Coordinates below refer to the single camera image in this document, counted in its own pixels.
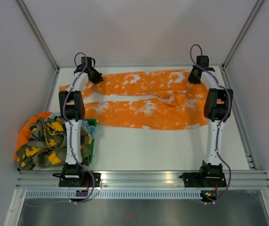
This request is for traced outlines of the orange white tie-dye trousers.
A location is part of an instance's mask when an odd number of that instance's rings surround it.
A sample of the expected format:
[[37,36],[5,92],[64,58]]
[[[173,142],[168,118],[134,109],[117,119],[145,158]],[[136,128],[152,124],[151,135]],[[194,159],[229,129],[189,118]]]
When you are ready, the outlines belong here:
[[208,90],[202,83],[189,83],[189,74],[187,69],[172,69],[104,75],[102,82],[84,86],[83,98],[94,91],[104,96],[153,98],[86,103],[85,116],[113,127],[182,130],[205,126]]

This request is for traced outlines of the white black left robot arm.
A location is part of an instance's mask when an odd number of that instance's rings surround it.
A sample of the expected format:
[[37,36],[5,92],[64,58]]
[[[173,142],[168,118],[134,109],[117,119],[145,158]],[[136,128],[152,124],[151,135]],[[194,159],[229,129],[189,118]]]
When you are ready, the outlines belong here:
[[89,172],[83,163],[81,153],[81,127],[85,117],[82,91],[88,82],[99,84],[104,80],[103,74],[95,69],[96,60],[79,52],[75,55],[74,61],[79,55],[81,55],[81,63],[76,65],[73,81],[66,91],[60,91],[58,95],[67,137],[63,176],[69,177],[70,182],[76,187],[83,186],[86,182],[86,175],[83,171]]

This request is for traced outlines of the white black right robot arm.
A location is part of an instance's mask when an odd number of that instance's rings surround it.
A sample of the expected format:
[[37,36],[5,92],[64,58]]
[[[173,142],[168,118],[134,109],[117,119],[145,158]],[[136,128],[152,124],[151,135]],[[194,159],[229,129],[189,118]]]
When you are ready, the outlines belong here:
[[204,117],[208,123],[207,148],[198,181],[203,186],[210,186],[215,178],[221,178],[223,175],[220,149],[224,127],[231,114],[233,90],[225,88],[218,81],[206,55],[196,57],[188,82],[202,83],[208,90],[204,104]]

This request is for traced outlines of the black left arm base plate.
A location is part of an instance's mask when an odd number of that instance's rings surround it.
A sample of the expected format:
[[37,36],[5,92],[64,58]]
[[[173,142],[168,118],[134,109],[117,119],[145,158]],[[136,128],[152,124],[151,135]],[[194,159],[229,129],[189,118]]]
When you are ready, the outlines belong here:
[[80,176],[63,175],[60,176],[59,187],[100,187],[101,174],[92,172],[93,177],[88,172],[83,172]]

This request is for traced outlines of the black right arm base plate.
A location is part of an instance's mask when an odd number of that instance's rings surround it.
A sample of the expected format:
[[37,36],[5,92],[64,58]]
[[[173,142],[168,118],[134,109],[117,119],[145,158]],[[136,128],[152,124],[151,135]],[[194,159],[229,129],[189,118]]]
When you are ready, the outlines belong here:
[[227,182],[224,174],[221,178],[214,178],[201,176],[201,174],[197,172],[190,172],[181,174],[179,178],[183,180],[184,186],[187,188],[227,187]]

